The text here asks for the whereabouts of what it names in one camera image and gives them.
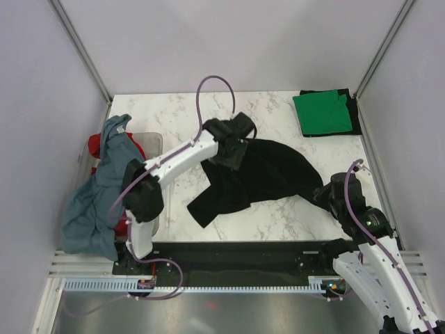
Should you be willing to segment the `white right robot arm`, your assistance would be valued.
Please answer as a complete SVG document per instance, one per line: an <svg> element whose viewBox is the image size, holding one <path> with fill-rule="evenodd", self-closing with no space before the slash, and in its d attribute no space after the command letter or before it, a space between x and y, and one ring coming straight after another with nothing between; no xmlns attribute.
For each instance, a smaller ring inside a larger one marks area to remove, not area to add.
<svg viewBox="0 0 445 334"><path fill-rule="evenodd" d="M443 333L444 321L416 286L386 216L366 204L354 173L333 175L314 200L329 209L352 239L324 243L318 265L346 281L374 316L380 332Z"/></svg>

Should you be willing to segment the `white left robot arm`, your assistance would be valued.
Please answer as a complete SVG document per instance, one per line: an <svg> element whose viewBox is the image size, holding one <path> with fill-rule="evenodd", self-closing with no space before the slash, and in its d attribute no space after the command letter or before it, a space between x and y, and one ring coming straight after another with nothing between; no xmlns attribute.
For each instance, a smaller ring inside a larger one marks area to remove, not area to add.
<svg viewBox="0 0 445 334"><path fill-rule="evenodd" d="M157 158L127 165L121 197L127 215L126 245L131 253L128 264L136 273L147 273L152 268L152 236L164 209L163 190L206 160L238 170L248 146L246 138L256 133L253 121L244 114L232 120L213 118L203 124L197 138Z"/></svg>

